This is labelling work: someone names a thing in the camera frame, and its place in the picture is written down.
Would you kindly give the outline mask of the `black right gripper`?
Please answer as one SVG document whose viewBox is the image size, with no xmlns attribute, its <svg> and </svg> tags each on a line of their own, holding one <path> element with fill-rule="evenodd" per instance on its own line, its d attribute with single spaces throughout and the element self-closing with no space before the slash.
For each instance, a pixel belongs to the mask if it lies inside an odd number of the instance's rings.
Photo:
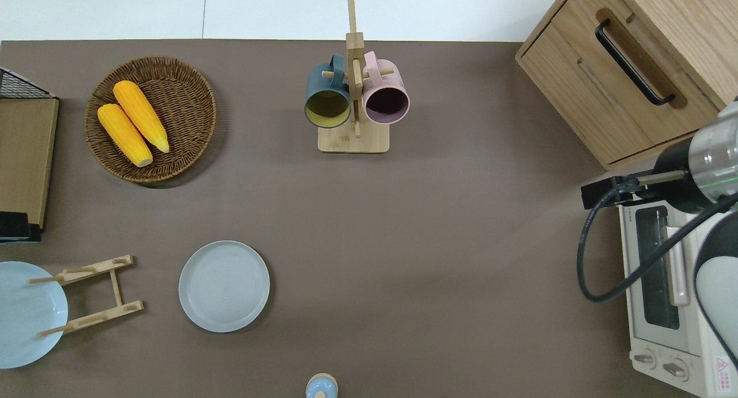
<svg viewBox="0 0 738 398">
<path fill-rule="evenodd" d="M 639 185 L 634 175 L 613 175 L 581 187 L 582 205 L 586 211 L 602 200 L 602 207 L 641 205 L 650 202 L 648 196 L 646 186 Z"/>
</svg>

